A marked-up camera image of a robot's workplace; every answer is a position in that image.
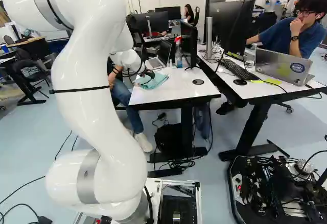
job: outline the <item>gray floor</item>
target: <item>gray floor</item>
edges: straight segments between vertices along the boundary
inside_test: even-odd
[[[327,61],[320,57],[325,53],[317,49],[312,56],[314,65],[311,73],[316,80],[327,84]],[[218,116],[215,110],[225,98],[211,102],[214,126],[214,146],[208,156],[196,161],[193,168],[183,175],[170,177],[174,180],[199,180],[202,184],[203,223],[235,223],[230,211],[229,195],[225,171],[227,163],[220,162],[217,153],[236,146],[243,126],[252,106],[237,109],[226,116]],[[294,108],[293,114],[285,108],[272,106],[262,130],[255,143],[265,143],[270,139],[296,158],[308,158],[314,152],[327,148],[324,136],[327,134],[327,96],[322,100],[299,99],[288,102]],[[156,127],[151,125],[161,111],[143,111],[141,117],[145,132],[154,144]],[[170,123],[179,121],[179,111],[169,110]],[[121,119],[128,123],[125,112],[119,112]],[[69,134],[52,96],[45,104],[16,107],[0,120],[0,201],[20,185],[46,174],[55,154]],[[71,135],[62,152],[69,152],[76,136]],[[207,145],[196,135],[196,145]],[[76,149],[89,147],[85,141],[78,140]],[[326,155],[316,156],[312,162],[319,172],[324,171]],[[10,207],[26,203],[39,215],[47,216],[54,224],[71,224],[76,213],[54,203],[47,195],[44,180],[33,183],[0,205],[5,212]],[[25,207],[20,207],[6,216],[5,224],[29,223],[36,221]]]

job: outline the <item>spray bottle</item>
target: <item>spray bottle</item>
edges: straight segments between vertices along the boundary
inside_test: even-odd
[[[183,67],[183,61],[182,61],[182,50],[181,50],[181,41],[182,37],[178,36],[175,38],[175,43],[176,43],[176,53],[175,53],[175,63],[176,67]]]

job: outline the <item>glasses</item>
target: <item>glasses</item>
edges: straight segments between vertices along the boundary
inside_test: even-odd
[[[305,10],[296,10],[296,15],[299,15],[302,13],[302,16],[307,17],[311,13],[315,13],[314,11],[305,11]]]

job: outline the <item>black bag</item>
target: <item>black bag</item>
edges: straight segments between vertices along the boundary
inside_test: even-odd
[[[164,125],[154,135],[158,149],[168,158],[183,158],[185,155],[182,145],[181,123]]]

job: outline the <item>wristwatch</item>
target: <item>wristwatch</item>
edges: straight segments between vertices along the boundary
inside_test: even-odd
[[[291,38],[291,40],[292,40],[292,41],[296,41],[296,40],[298,40],[298,36],[293,36],[293,37]]]

